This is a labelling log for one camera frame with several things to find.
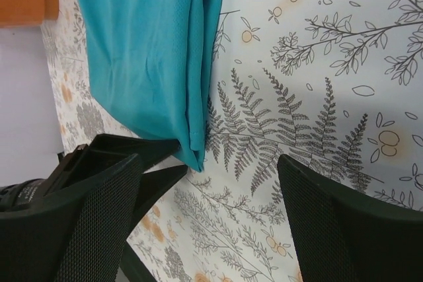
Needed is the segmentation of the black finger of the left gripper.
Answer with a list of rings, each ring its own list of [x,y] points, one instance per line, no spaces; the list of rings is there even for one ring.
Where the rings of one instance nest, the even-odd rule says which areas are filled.
[[[137,195],[141,175],[180,148],[177,140],[142,140],[100,134],[61,161],[58,191],[106,188],[107,196]]]
[[[129,234],[152,206],[188,172],[186,165],[172,166],[141,175],[139,193],[135,202]],[[125,242],[120,269],[128,281],[156,281],[128,242]]]

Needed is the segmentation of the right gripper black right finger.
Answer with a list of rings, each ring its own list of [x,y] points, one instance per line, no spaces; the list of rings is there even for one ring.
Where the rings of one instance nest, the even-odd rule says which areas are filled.
[[[278,178],[304,281],[421,281],[422,212],[281,155]]]

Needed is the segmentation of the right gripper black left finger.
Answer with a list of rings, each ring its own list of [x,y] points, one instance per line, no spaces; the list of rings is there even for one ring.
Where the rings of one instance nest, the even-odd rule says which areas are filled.
[[[1,213],[2,281],[114,281],[139,189],[132,155]]]

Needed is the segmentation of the teal t shirt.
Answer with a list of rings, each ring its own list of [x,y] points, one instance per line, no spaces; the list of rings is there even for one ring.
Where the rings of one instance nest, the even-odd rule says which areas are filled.
[[[143,139],[176,139],[204,168],[212,54],[222,0],[77,0],[91,96]]]

